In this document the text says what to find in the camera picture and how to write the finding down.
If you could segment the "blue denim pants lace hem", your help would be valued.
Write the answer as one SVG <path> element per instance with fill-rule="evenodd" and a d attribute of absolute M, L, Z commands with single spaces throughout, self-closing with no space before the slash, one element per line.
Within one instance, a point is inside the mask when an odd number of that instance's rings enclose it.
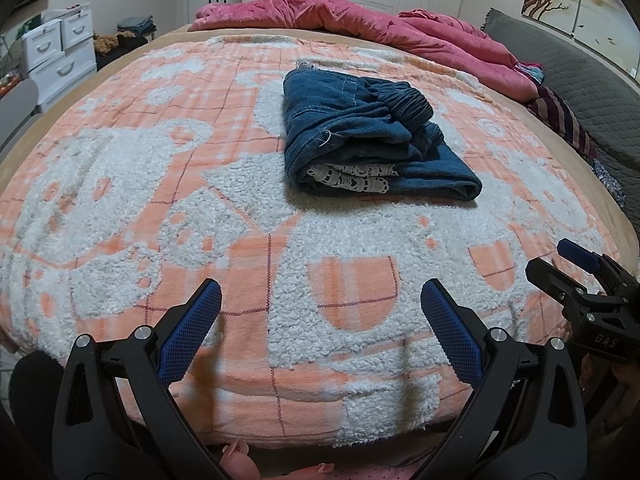
<path fill-rule="evenodd" d="M 405 81 L 300 63 L 283 81 L 284 171 L 318 196 L 411 195 L 470 202 L 482 182 Z"/>

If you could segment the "striped dark pillow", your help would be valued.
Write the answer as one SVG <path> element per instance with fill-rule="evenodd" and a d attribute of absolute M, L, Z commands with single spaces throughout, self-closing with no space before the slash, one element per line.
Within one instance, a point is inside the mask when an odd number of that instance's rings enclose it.
<path fill-rule="evenodd" d="M 539 86 L 538 96 L 528 101 L 526 107 L 530 114 L 574 148 L 583 159 L 597 158 L 594 143 L 562 96 L 546 86 Z"/>

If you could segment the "grey quilted headboard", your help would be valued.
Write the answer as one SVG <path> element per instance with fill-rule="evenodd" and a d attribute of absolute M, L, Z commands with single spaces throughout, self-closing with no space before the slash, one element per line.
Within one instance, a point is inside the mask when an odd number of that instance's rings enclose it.
<path fill-rule="evenodd" d="M 639 169 L 639 92 L 623 76 L 566 39 L 497 9 L 483 30 L 523 63 L 539 63 L 544 84 L 562 96 L 605 154 Z"/>

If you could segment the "pink red comforter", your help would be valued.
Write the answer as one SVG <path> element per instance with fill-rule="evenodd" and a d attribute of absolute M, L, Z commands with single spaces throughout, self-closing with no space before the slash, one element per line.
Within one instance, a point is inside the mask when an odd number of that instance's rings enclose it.
<path fill-rule="evenodd" d="M 476 77 L 521 103 L 538 96 L 536 84 L 518 59 L 474 25 L 424 9 L 397 15 L 348 0 L 252 0 L 211 3 L 196 12 L 191 32 L 222 28 L 326 30 L 384 44 Z"/>

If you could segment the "peach white fleece blanket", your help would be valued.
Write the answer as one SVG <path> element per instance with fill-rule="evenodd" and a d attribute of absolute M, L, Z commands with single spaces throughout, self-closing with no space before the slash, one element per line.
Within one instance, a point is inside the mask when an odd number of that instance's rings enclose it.
<path fill-rule="evenodd" d="M 300 194 L 282 82 L 299 63 L 405 81 L 480 177 L 474 202 Z M 350 445 L 454 417 L 425 281 L 515 338 L 564 332 L 528 260 L 618 255 L 576 180 L 472 76 L 411 55 L 236 36 L 154 50 L 58 118 L 1 196 L 1 326 L 65 360 L 156 323 L 206 278 L 222 308 L 170 388 L 208 442 Z"/>

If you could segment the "grey bed footboard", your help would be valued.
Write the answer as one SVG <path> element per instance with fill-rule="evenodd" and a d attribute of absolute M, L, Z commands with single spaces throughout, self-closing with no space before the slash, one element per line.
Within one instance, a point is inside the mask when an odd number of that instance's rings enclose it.
<path fill-rule="evenodd" d="M 23 134 L 41 116 L 38 87 L 31 79 L 19 82 L 0 101 L 0 159 L 3 160 Z"/>

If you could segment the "white drawer cabinet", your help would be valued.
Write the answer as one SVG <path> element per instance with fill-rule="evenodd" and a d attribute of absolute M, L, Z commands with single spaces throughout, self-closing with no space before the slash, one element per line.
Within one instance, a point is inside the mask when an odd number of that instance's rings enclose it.
<path fill-rule="evenodd" d="M 96 73 L 89 3 L 44 12 L 42 24 L 22 36 L 22 69 L 37 86 L 44 113 Z"/>

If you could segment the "clothes heap on floor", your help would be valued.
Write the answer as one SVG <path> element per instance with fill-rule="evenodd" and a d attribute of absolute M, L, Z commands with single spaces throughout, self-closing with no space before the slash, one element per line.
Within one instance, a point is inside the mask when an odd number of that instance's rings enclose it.
<path fill-rule="evenodd" d="M 153 40 L 156 25 L 152 15 L 126 18 L 117 25 L 113 35 L 93 35 L 93 47 L 96 54 L 96 68 L 103 70 L 124 55 L 145 46 Z"/>

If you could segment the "tree wall painting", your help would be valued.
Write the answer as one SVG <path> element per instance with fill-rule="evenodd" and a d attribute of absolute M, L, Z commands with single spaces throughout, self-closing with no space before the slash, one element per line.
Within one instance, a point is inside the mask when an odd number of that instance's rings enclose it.
<path fill-rule="evenodd" d="M 524 0 L 521 14 L 551 26 L 639 78 L 639 29 L 622 0 Z"/>

